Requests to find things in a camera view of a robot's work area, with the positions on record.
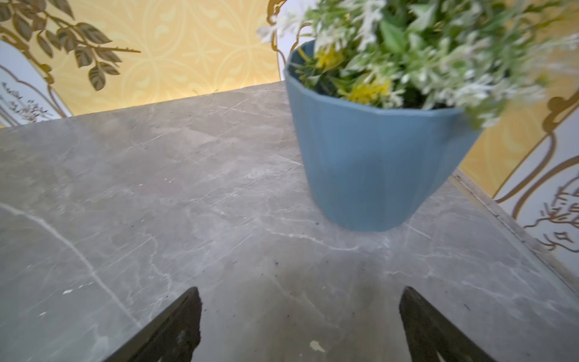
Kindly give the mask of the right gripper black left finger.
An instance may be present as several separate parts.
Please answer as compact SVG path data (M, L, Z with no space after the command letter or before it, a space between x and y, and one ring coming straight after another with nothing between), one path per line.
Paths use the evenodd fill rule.
M190 361L201 342L202 301L190 287L108 361Z

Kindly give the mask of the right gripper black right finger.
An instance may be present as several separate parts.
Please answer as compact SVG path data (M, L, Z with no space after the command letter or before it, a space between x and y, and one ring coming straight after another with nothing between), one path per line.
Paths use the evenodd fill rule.
M495 362L414 288L404 288L399 313L413 362Z

